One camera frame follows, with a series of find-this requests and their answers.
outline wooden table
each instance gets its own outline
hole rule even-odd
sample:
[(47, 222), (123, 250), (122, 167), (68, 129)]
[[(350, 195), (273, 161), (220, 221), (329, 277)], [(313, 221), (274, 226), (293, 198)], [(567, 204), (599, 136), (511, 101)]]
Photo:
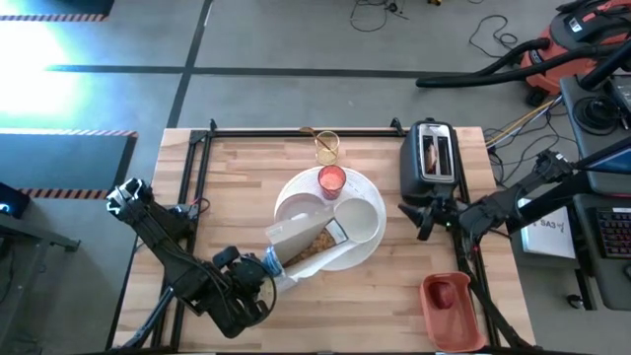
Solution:
[[(478, 127), (456, 131), (469, 192), (475, 200), (495, 190), (482, 131)], [(152, 183), (159, 203), (177, 201), (189, 133), (189, 129), (165, 131)], [(281, 188), (316, 165), (313, 140), (214, 138), (212, 142), (204, 191), (212, 205), (200, 217), (195, 255), (211, 259), (230, 245), (261, 255), (267, 246), (263, 230), (273, 223)], [(345, 271), (319, 272), (281, 294), (265, 322), (235, 339), (225, 338), (210, 317), (186, 311), (180, 351), (435, 350), (421, 314), (419, 285), (431, 273), (457, 270), (456, 260), (451, 237), (443, 228), (436, 227), (428, 242), (419, 242), (414, 226), (396, 207), (401, 200), (400, 144), (398, 138), (342, 138), (340, 145), (339, 164), (368, 177), (386, 203), (386, 234), (368, 260)], [(193, 170), (192, 177), (190, 195), (197, 171)], [(517, 332), (534, 343), (510, 242), (490, 234), (484, 237), (482, 250), (494, 303)], [(160, 262), (150, 251), (140, 249), (131, 267), (114, 345), (129, 339), (153, 309), (162, 278)], [(476, 311), (485, 333), (479, 305)], [(165, 342), (172, 321), (169, 317)]]

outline white plate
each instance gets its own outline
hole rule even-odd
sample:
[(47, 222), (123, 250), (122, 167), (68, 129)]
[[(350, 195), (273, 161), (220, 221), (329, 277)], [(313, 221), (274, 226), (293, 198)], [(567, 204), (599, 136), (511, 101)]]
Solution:
[(321, 188), (317, 183), (317, 173), (319, 173), (320, 169), (322, 169), (322, 167), (311, 168), (289, 180), (278, 194), (276, 206), (274, 207), (274, 215), (276, 215), (278, 207), (285, 199), (297, 193), (310, 193), (318, 196), (326, 205), (335, 205), (348, 198), (363, 198), (370, 202), (377, 210), (377, 215), (380, 220), (377, 235), (369, 241), (345, 252), (322, 268), (322, 270), (325, 271), (344, 270), (362, 263), (375, 252), (379, 246), (379, 243), (386, 233), (386, 205), (384, 204), (382, 196), (379, 194), (379, 190), (367, 177), (348, 168), (343, 168), (346, 173), (346, 184), (339, 197), (333, 201), (324, 199)]

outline keyboard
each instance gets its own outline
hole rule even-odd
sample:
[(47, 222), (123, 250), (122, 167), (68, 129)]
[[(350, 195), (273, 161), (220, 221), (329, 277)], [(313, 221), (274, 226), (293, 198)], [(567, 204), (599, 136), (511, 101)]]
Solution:
[(600, 251), (604, 257), (631, 259), (631, 210), (596, 210)]

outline yellow wire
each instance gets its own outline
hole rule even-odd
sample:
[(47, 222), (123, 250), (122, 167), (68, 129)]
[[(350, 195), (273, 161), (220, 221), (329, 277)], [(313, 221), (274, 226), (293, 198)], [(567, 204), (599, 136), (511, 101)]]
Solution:
[(535, 116), (536, 114), (540, 113), (542, 110), (549, 108), (552, 104), (554, 103), (554, 100), (545, 103), (537, 108), (535, 108), (534, 110), (526, 113), (525, 115), (523, 115), (522, 117), (520, 117), (520, 119), (518, 119), (515, 123), (513, 123), (510, 127), (504, 129), (504, 130), (500, 130), (500, 134), (498, 134), (497, 136), (489, 139), (488, 141), (486, 141), (486, 145), (489, 144), (493, 144), (495, 142), (497, 142), (498, 140), (502, 139), (503, 137), (505, 137), (506, 135), (508, 135), (509, 133), (511, 133), (511, 131), (513, 130), (513, 128), (517, 127), (518, 125), (520, 125), (522, 122), (526, 122), (529, 119), (531, 119), (533, 116)]

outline white cup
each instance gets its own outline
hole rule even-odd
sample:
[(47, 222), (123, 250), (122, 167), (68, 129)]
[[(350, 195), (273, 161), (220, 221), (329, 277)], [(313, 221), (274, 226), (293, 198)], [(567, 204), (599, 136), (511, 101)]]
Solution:
[(380, 223), (377, 209), (367, 200), (346, 199), (335, 206), (334, 212), (335, 220), (351, 242), (362, 244), (377, 235)]

